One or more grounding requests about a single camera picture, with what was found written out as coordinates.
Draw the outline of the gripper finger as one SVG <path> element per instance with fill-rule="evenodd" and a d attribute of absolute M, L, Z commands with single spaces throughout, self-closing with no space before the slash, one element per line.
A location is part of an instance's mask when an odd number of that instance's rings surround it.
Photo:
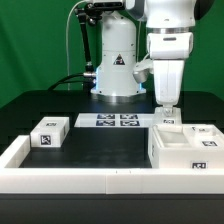
<path fill-rule="evenodd" d="M 171 117 L 173 115 L 173 106 L 172 105 L 164 105 L 163 113 L 167 117 Z"/>

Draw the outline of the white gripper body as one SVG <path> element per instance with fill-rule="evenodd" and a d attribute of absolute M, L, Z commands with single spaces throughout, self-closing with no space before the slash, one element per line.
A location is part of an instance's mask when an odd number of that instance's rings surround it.
<path fill-rule="evenodd" d="M 156 101 L 159 105 L 174 106 L 179 101 L 185 60 L 193 49 L 193 34 L 149 33 L 147 40 L 153 62 Z"/>

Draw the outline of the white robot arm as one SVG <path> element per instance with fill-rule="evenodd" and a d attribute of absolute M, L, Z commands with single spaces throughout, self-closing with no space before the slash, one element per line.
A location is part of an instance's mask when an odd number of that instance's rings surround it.
<path fill-rule="evenodd" d="M 110 100 L 141 94 L 154 75 L 156 102 L 167 116 L 178 103 L 191 28 L 215 0 L 90 0 L 102 13 L 102 61 L 92 93 Z"/>

